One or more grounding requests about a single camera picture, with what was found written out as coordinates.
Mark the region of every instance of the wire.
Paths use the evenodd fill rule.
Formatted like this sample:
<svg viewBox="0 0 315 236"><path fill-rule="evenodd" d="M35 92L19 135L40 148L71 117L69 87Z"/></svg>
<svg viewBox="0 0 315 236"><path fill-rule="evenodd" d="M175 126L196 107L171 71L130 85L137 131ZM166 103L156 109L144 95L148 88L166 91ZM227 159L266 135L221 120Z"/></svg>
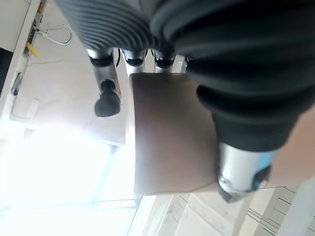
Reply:
<svg viewBox="0 0 315 236"><path fill-rule="evenodd" d="M121 52L120 52L120 48L117 48L118 50L118 59L117 59L117 62L116 62L116 68L118 67L119 65L119 62L120 62L120 57L121 57Z"/></svg>

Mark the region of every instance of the metal hook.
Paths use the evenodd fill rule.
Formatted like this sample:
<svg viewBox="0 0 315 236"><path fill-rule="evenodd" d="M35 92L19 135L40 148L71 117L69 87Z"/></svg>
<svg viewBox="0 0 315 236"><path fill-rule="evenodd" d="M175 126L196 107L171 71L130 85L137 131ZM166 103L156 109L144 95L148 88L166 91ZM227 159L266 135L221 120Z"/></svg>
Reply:
<svg viewBox="0 0 315 236"><path fill-rule="evenodd" d="M71 42L71 37L72 37L72 35L71 35L71 32L70 32L69 28L68 28L66 25L63 25L63 27L64 27L64 28L68 31L68 33L69 33L69 40L68 40L67 42L58 42L57 40L54 40L53 38L50 38L47 33L43 32L43 31L41 31L41 30L39 30L39 29L35 29L35 30L36 30L37 33L39 33L41 36L43 36L43 37L45 37L45 38L47 38L47 39L53 41L54 43L57 43L57 44L59 44L59 45L67 45L67 44L69 44L69 43Z"/></svg>

